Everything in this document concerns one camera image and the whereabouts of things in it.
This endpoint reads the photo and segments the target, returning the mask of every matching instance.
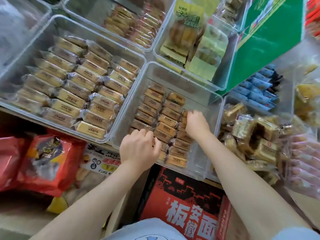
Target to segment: red package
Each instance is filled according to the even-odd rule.
[[[21,188],[60,197],[75,181],[85,145],[69,137],[36,136],[18,172]]]
[[[26,139],[0,138],[0,192],[17,187],[16,176],[28,145]]]

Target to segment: forearm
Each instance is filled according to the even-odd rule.
[[[30,240],[97,240],[101,228],[121,198],[140,177],[124,163]]]
[[[271,239],[288,227],[309,227],[272,187],[213,134],[208,132],[198,143],[253,239]]]

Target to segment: hand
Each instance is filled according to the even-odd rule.
[[[198,141],[204,134],[210,132],[210,127],[202,112],[197,110],[188,111],[186,133]]]
[[[160,156],[161,142],[155,138],[152,147],[153,132],[145,129],[134,130],[131,135],[126,135],[120,145],[121,163],[130,163],[133,169],[143,173],[149,169]]]

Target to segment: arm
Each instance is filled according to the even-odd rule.
[[[158,159],[161,143],[153,132],[135,130],[120,146],[121,165],[30,240],[96,240],[107,217],[141,174]]]
[[[231,204],[253,239],[272,239],[290,227],[310,226],[254,171],[210,132],[201,112],[188,112],[186,132],[210,158]]]

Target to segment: red snack bag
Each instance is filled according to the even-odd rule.
[[[69,137],[36,136],[18,172],[21,188],[60,197],[75,181],[85,145]]]
[[[16,176],[28,145],[26,139],[0,138],[0,192],[17,187]]]

